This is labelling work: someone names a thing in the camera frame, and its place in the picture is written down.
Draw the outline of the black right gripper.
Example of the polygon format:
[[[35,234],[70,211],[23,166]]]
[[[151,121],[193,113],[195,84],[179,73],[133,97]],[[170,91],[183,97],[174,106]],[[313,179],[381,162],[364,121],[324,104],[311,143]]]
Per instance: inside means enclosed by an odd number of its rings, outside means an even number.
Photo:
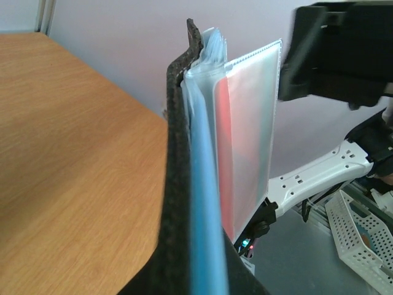
[[[281,101],[316,95],[358,108],[392,96],[392,2],[316,2],[293,21]]]

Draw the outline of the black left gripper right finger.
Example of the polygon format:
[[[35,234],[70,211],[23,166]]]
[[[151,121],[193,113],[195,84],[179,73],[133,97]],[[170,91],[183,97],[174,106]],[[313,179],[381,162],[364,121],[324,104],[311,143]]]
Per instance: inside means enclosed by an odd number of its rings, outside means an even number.
[[[223,230],[230,295],[269,295],[268,290],[246,268],[231,240]]]

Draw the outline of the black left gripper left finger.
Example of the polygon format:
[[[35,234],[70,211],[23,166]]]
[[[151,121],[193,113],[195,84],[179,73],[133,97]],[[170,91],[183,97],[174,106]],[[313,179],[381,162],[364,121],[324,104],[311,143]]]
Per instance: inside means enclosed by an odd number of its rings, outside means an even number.
[[[146,264],[118,292],[118,295],[166,294],[165,289],[161,285],[163,279],[158,273],[162,262],[159,247],[156,247]]]

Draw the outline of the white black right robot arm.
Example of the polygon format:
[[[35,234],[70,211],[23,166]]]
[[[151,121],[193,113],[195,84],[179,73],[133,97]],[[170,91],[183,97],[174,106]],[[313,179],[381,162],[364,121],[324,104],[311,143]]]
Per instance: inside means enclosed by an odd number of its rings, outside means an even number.
[[[373,107],[392,96],[392,2],[317,2],[295,11],[278,98],[316,95]],[[234,241],[265,235],[297,203],[365,175],[392,173],[392,108],[352,129],[326,155],[270,179],[266,199]]]

